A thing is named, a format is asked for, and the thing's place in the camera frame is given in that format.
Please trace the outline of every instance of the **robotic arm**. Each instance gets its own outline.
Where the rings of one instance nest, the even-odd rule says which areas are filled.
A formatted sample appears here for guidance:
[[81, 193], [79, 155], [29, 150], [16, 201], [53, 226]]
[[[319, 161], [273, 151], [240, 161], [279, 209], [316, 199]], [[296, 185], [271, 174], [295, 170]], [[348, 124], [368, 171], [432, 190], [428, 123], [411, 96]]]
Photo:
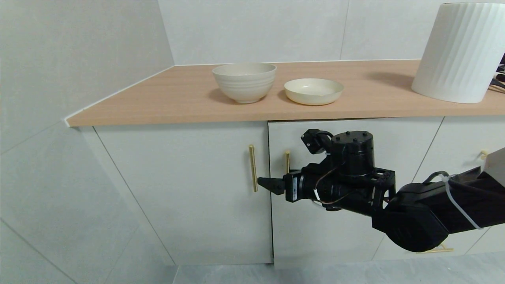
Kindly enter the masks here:
[[[327, 211], [370, 216], [373, 228], [406, 250], [428, 251], [451, 233], [505, 223], [505, 187], [479, 167], [451, 177], [436, 172], [396, 192], [394, 171], [375, 167], [371, 133], [309, 129], [301, 140], [311, 154], [326, 152], [324, 160], [258, 184], [289, 202], [310, 199]], [[439, 175], [446, 182], [431, 182]]]

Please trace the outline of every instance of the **white cabinet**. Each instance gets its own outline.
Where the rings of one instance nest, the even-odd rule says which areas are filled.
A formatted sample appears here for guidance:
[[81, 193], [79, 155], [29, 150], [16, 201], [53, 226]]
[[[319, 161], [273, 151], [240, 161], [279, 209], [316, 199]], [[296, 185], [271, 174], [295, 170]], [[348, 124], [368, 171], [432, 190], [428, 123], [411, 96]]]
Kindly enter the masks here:
[[[400, 188], [412, 182], [441, 121], [442, 117], [428, 117], [269, 123], [270, 173], [277, 178], [285, 173], [285, 151], [290, 151], [292, 169], [322, 161], [324, 155], [311, 155], [300, 139], [309, 128], [333, 134], [365, 130], [374, 136], [376, 167], [396, 171]], [[372, 228], [370, 217], [327, 212], [309, 200], [290, 203], [284, 195], [272, 195], [272, 222], [276, 268], [369, 261], [385, 236]]]
[[505, 251], [505, 224], [489, 228], [467, 254]]
[[[431, 173], [440, 170], [455, 174], [481, 166], [484, 162], [480, 159], [481, 150], [493, 152], [503, 147], [505, 147], [504, 116], [445, 117], [414, 182], [422, 182]], [[437, 253], [428, 254], [403, 250], [388, 238], [384, 238], [374, 260], [462, 255], [481, 237], [472, 249], [473, 252], [505, 250], [505, 243], [500, 238], [505, 229], [503, 225], [497, 227], [499, 228], [491, 228], [489, 230], [491, 234], [487, 237], [482, 235], [488, 228], [450, 234], [443, 242], [447, 249], [437, 248]]]
[[272, 262], [266, 122], [100, 126], [97, 133], [175, 264]]

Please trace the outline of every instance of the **floor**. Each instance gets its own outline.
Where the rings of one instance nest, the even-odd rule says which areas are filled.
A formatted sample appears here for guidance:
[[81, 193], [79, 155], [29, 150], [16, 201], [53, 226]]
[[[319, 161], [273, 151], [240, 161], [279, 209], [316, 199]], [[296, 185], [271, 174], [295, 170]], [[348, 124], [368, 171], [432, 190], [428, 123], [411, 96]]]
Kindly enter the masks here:
[[173, 284], [497, 284], [505, 283], [505, 252], [274, 270], [273, 265], [181, 266]]

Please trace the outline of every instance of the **white cable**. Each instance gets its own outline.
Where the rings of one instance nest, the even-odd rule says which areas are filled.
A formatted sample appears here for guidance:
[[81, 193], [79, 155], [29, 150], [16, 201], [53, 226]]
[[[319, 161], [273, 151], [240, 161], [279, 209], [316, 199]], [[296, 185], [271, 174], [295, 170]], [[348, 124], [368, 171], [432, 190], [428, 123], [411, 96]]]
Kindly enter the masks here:
[[449, 197], [449, 200], [452, 202], [452, 204], [454, 204], [454, 206], [461, 212], [461, 214], [463, 214], [463, 216], [478, 230], [481, 230], [483, 228], [479, 227], [475, 222], [474, 220], [472, 220], [472, 218], [470, 216], [468, 216], [468, 214], [463, 210], [463, 208], [461, 208], [458, 203], [456, 203], [456, 200], [454, 200], [454, 198], [452, 198], [452, 194], [450, 193], [450, 186], [449, 186], [449, 179], [454, 176], [444, 176], [442, 174], [439, 174], [438, 175], [443, 183], [445, 183], [445, 192], [447, 193], [447, 196]]
[[319, 199], [319, 194], [317, 193], [317, 188], [314, 189], [314, 195], [316, 195], [317, 201], [321, 201], [321, 199]]

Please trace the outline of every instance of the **white ceramic bowl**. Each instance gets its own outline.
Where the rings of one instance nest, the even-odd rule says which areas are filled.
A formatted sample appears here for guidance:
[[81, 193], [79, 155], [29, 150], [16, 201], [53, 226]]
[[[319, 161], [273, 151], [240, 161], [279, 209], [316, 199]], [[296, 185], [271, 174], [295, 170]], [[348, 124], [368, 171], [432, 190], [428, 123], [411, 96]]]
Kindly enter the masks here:
[[225, 95], [241, 104], [259, 101], [272, 88], [277, 66], [268, 63], [235, 63], [212, 70]]
[[327, 105], [336, 101], [344, 86], [339, 82], [318, 78], [303, 78], [284, 84], [286, 96], [299, 104], [310, 106]]

